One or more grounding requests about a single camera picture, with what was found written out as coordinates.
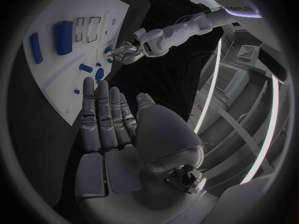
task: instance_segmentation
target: robotic arm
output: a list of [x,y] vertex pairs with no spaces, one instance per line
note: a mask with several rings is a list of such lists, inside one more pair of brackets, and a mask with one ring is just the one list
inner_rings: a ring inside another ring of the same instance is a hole
[[134,33],[140,45],[137,47],[129,42],[123,42],[119,48],[106,53],[124,65],[131,64],[143,56],[159,57],[165,55],[169,48],[178,46],[193,35],[206,34],[214,27],[219,27],[235,22],[233,16],[225,9],[204,14],[202,12],[193,16],[189,21],[174,24],[163,29],[154,29],[146,32],[144,28]]

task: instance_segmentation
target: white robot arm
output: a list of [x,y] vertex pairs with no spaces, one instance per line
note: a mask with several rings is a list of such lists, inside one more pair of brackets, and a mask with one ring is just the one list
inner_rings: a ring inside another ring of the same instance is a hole
[[235,22],[233,16],[225,9],[219,9],[208,13],[200,12],[194,15],[189,21],[174,24],[163,29],[154,29],[146,32],[144,28],[134,33],[140,45],[135,47],[128,42],[122,43],[119,48],[106,53],[123,64],[131,64],[143,56],[159,57],[165,55],[169,48],[178,46],[193,35],[206,34],[214,27],[219,27]]

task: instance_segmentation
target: robotic hand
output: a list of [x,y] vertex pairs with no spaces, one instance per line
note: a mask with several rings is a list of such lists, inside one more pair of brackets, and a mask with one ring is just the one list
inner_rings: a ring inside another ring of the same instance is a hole
[[116,87],[109,91],[105,80],[98,83],[98,100],[102,144],[96,119],[94,81],[91,77],[85,78],[81,132],[86,153],[104,155],[133,145],[131,148],[136,148],[142,165],[153,174],[166,174],[166,183],[191,194],[203,188],[206,180],[196,170],[203,162],[201,141],[180,116],[156,105],[148,94],[140,93],[136,121],[124,94]]
[[165,55],[169,48],[178,46],[193,35],[203,35],[211,32],[214,27],[219,27],[235,22],[233,16],[225,9],[208,13],[200,12],[189,21],[174,24],[163,29],[154,29],[146,32],[144,28],[134,32],[134,36],[140,45],[137,47],[129,42],[123,42],[119,48],[106,53],[124,65],[131,64],[143,56],[159,57]]

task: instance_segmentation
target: blue knob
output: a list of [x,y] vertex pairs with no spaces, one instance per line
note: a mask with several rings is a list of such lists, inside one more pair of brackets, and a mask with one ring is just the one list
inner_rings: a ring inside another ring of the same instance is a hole
[[80,66],[79,66],[79,69],[80,70],[82,70],[82,71],[86,71],[86,72],[88,72],[88,73],[92,73],[92,67],[90,67],[90,66],[86,66],[86,65],[84,65],[84,64],[81,64]]
[[104,51],[104,53],[106,54],[107,52],[111,51],[111,48],[107,47]]
[[99,81],[104,77],[104,69],[100,68],[96,73],[96,81],[99,83]]

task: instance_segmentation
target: curved light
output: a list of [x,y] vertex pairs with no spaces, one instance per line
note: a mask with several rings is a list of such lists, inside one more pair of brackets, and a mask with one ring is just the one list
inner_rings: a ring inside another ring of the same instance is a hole
[[208,94],[206,103],[205,103],[205,105],[203,107],[203,111],[202,111],[201,116],[199,118],[199,121],[198,121],[198,123],[197,123],[197,125],[195,127],[195,130],[194,130],[195,133],[198,133],[199,128],[200,128],[200,126],[201,126],[201,124],[203,122],[203,119],[204,119],[204,117],[205,117],[205,115],[207,113],[207,110],[208,110],[210,102],[211,102],[211,98],[212,98],[212,95],[213,95],[213,92],[214,92],[214,89],[215,89],[215,84],[216,84],[218,70],[219,70],[220,53],[221,53],[221,39],[218,42],[216,65],[215,65],[215,70],[214,70],[214,75],[213,75],[211,87],[210,87],[210,90],[209,90],[209,94]]
[[261,166],[266,153],[270,147],[274,130],[275,130],[275,125],[277,121],[277,115],[278,115],[278,98],[279,98],[279,90],[278,90],[278,80],[274,75],[272,75],[272,82],[273,82],[273,100],[272,100],[272,112],[271,112],[271,118],[270,118],[270,124],[269,124],[269,129],[266,135],[266,139],[264,141],[264,144],[261,148],[261,151],[255,161],[255,163],[252,165],[251,169],[249,170],[248,174],[246,177],[243,179],[243,181],[240,184],[247,183],[249,182],[253,176],[256,174],[258,171],[259,167]]
[[261,15],[249,15],[249,14],[239,14],[239,13],[235,13],[235,12],[232,12],[232,11],[229,11],[228,9],[225,8],[225,10],[233,15],[233,16],[241,16],[241,17],[253,17],[253,18],[262,18]]

